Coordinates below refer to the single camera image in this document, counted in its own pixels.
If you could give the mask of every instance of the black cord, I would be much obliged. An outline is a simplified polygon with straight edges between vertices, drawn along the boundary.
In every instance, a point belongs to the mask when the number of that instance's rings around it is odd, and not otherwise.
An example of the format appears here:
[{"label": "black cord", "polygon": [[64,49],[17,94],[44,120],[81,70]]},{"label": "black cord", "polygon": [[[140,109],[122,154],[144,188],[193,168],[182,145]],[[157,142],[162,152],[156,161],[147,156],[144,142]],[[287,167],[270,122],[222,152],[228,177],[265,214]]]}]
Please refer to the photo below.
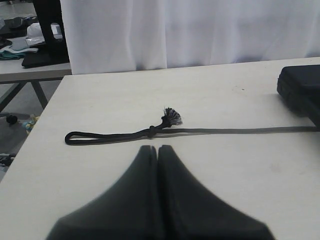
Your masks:
[{"label": "black cord", "polygon": [[172,125],[181,125],[182,119],[178,112],[172,108],[164,110],[162,123],[158,126],[134,133],[118,134],[98,134],[91,132],[72,131],[69,132],[64,140],[68,145],[93,145],[93,144],[112,144],[118,142],[128,142],[141,138],[153,138],[156,134],[276,134],[276,133],[301,133],[301,132],[319,132],[320,129],[315,126],[284,126],[284,127],[266,127],[266,128],[170,128]]}]

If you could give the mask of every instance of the white curtain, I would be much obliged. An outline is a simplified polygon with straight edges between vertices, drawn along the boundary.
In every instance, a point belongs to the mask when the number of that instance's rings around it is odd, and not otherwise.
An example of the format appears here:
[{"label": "white curtain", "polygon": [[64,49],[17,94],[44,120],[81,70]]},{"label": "white curtain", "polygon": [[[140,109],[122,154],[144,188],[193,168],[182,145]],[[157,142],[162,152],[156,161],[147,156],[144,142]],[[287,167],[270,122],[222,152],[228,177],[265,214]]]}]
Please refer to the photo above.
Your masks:
[{"label": "white curtain", "polygon": [[61,0],[73,74],[320,56],[320,0]]}]

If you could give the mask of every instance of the floor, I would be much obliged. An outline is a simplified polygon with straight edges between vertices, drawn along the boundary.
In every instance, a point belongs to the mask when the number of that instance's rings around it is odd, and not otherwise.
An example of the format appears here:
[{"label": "floor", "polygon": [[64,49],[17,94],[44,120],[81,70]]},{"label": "floor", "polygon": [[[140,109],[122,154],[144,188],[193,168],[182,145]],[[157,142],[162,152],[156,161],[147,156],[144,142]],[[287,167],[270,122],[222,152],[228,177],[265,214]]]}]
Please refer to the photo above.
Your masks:
[{"label": "floor", "polygon": [[[0,18],[10,19],[14,17],[35,16],[35,10],[32,3],[18,3],[9,5],[6,2],[0,2]],[[57,89],[60,81],[41,82],[44,94],[49,100]],[[11,87],[11,84],[0,84],[0,96]],[[0,153],[16,154],[27,138],[26,130],[22,123],[27,121],[31,114],[41,115],[43,109],[38,101],[37,95],[31,86],[27,83],[16,97],[8,104],[3,112],[14,113],[19,117],[18,123],[9,125],[5,117],[0,117]],[[4,175],[0,171],[0,181]]]}]

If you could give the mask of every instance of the black case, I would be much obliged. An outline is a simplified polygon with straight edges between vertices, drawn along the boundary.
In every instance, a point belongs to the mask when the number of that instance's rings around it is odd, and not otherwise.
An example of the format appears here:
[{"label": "black case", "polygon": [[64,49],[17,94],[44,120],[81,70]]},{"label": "black case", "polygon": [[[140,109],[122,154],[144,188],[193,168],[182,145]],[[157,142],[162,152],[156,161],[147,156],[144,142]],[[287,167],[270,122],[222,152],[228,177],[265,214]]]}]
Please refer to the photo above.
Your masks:
[{"label": "black case", "polygon": [[320,65],[284,67],[277,92],[291,109],[308,116],[320,128]]}]

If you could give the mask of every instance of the white backdrop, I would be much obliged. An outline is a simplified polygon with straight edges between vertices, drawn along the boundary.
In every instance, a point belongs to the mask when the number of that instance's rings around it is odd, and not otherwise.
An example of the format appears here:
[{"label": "white backdrop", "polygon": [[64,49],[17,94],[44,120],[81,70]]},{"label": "white backdrop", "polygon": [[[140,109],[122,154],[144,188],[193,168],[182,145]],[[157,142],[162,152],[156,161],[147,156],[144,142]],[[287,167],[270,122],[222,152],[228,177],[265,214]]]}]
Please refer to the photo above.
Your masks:
[{"label": "white backdrop", "polygon": [[73,74],[320,56],[320,0],[61,0]]}]

